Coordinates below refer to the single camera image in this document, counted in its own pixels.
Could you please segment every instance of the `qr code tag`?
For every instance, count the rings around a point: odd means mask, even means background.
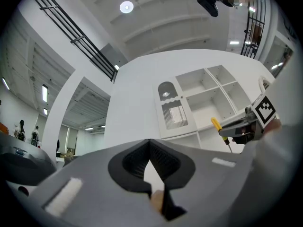
[[[251,108],[259,119],[262,128],[265,128],[276,115],[275,108],[265,94],[258,97],[258,101],[255,101]]]

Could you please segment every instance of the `ceiling light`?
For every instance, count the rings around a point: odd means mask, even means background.
[[[134,5],[130,1],[125,1],[120,5],[120,10],[123,13],[130,13],[133,9],[134,9]]]
[[[2,81],[4,83],[4,85],[6,86],[6,88],[9,90],[8,84],[6,83],[6,80],[4,78],[2,78]]]
[[[47,90],[48,90],[48,87],[46,85],[42,85],[42,98],[43,98],[43,101],[47,102]]]

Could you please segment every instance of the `screwdriver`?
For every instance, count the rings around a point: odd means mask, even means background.
[[[216,118],[211,118],[210,120],[212,121],[214,127],[215,127],[215,128],[218,130],[218,132],[219,132],[219,130],[222,129],[222,127],[221,127],[221,125],[219,124],[219,122],[216,120]],[[228,145],[228,147],[229,147],[229,149],[231,150],[231,153],[232,153],[232,149],[231,149],[231,146],[229,145],[229,140],[228,140],[228,138],[227,138],[227,137],[222,137],[222,139],[223,139],[223,141],[225,142],[225,144]]]

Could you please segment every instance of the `white pillar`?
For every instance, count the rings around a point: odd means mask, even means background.
[[[49,112],[43,132],[42,149],[52,161],[56,159],[57,140],[65,111],[82,79],[81,70],[75,70],[62,87]]]

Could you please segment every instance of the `yellow screwdriver handle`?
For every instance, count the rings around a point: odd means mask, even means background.
[[[219,122],[216,120],[216,118],[211,118],[210,119],[214,125],[214,127],[219,131],[222,129],[221,125],[219,124]]]

